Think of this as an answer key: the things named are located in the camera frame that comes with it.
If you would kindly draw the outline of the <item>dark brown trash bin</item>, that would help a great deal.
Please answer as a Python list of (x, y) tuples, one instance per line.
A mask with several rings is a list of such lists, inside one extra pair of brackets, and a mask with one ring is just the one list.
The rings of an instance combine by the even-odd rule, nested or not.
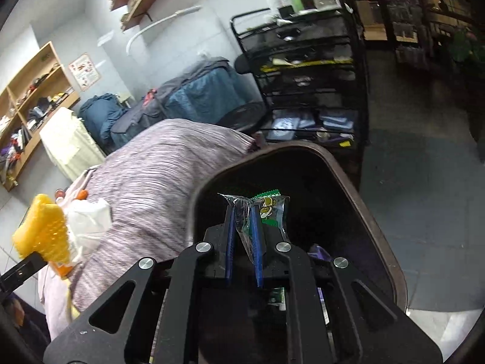
[(313, 143), (290, 141), (254, 151), (217, 168), (196, 188), (186, 237), (201, 241), (224, 221), (224, 194), (253, 197), (278, 190), (289, 197), (285, 231), (302, 249), (317, 244), (353, 263), (400, 308), (408, 291), (393, 250), (358, 190), (335, 157)]

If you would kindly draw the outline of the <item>wooden bookcase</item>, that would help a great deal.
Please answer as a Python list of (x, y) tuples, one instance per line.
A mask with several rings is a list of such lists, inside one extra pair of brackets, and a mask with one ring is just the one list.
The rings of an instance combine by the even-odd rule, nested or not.
[(57, 109), (80, 100), (53, 43), (47, 42), (1, 91), (1, 185), (10, 191)]

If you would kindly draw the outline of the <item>pink striped bed cover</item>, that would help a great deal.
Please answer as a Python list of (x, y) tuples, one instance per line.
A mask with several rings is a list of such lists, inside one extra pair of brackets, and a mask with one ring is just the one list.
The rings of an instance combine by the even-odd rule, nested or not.
[(59, 203), (67, 216), (73, 269), (38, 274), (38, 296), (55, 339), (143, 257), (164, 261), (188, 244), (193, 192), (212, 172), (252, 152), (238, 131), (184, 119), (144, 130), (102, 163), (83, 171), (67, 192), (86, 200)]

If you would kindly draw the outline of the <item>black office chair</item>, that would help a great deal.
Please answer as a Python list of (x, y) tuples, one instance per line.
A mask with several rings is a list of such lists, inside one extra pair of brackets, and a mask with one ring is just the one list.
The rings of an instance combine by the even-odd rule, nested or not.
[(244, 79), (244, 75), (251, 74), (251, 69), (243, 53), (236, 57), (233, 68), (240, 76), (235, 89), (237, 95), (242, 99), (242, 105), (232, 108), (218, 120), (217, 125), (252, 134), (261, 126), (261, 119), (266, 115), (267, 106), (264, 101), (255, 96)]

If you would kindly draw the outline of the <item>blue grey covered furniture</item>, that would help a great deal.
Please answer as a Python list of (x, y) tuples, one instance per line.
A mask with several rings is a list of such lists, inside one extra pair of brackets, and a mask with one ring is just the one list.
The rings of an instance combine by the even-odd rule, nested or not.
[(149, 90), (130, 108), (123, 107), (114, 94), (106, 93), (85, 101), (78, 117), (97, 145), (111, 153), (165, 119), (216, 124), (232, 108), (243, 104), (235, 89), (239, 78), (228, 59), (203, 59), (161, 87)]

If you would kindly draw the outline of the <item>yellow foam net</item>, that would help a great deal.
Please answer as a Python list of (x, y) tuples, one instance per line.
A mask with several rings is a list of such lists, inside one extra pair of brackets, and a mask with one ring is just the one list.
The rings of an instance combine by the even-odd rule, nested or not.
[(37, 252), (47, 262), (70, 262), (65, 214), (45, 194), (33, 199), (24, 221), (12, 235), (12, 243), (21, 259)]

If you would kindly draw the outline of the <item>orange fruit peel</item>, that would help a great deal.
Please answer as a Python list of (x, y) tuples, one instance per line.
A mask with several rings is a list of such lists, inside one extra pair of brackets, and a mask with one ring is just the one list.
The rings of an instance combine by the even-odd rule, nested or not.
[(67, 192), (63, 190), (57, 190), (55, 193), (55, 201), (57, 203), (62, 201), (73, 201), (73, 200), (86, 200), (89, 196), (89, 192), (86, 189), (76, 189), (73, 192)]

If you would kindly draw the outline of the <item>green potted plant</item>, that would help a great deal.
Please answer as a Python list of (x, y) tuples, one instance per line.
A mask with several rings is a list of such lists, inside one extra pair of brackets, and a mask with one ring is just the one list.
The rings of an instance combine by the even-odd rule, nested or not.
[(457, 62), (471, 59), (478, 63), (484, 63), (484, 42), (471, 30), (456, 32), (449, 51), (451, 57)]

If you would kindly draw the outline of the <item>green snack wrapper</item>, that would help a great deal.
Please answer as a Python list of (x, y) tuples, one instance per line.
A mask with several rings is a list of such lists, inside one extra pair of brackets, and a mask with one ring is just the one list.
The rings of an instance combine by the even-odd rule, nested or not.
[(262, 224), (278, 228), (280, 241), (289, 240), (285, 231), (285, 219), (290, 198), (282, 195), (279, 190), (266, 191), (251, 198), (222, 193), (220, 195), (235, 208), (236, 232), (251, 262), (255, 261), (250, 216), (253, 207), (257, 208)]

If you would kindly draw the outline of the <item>wall poster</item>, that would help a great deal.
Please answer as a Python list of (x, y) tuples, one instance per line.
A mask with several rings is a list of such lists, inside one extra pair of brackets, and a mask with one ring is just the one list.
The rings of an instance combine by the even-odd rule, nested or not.
[(81, 91), (86, 91), (100, 79), (100, 74), (87, 53), (81, 54), (68, 68)]

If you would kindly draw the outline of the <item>black mesh drawer cart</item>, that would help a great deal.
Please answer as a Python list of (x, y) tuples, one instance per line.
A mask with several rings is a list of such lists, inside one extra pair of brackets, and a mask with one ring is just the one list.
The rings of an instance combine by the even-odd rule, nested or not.
[(363, 34), (349, 7), (273, 19), (263, 8), (233, 16), (230, 28), (266, 113), (255, 129), (270, 142), (307, 140), (361, 150), (368, 136)]

